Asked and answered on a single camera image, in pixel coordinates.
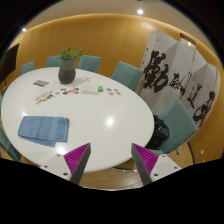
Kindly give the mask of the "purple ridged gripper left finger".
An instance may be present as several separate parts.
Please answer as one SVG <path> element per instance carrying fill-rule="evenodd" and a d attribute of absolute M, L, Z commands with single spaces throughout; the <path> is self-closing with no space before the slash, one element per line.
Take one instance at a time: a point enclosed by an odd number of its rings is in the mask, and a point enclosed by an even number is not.
<path fill-rule="evenodd" d="M 42 165 L 41 169 L 74 184 L 79 184 L 90 154 L 91 144 L 87 143 L 65 155 L 56 154 Z"/>

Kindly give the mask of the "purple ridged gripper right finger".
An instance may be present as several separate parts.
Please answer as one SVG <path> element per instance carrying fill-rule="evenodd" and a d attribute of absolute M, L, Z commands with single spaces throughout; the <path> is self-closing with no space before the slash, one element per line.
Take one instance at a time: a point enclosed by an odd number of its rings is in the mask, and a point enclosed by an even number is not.
<path fill-rule="evenodd" d="M 168 155 L 157 155 L 137 144 L 132 144 L 131 154 L 143 185 L 150 184 L 181 169 Z"/>

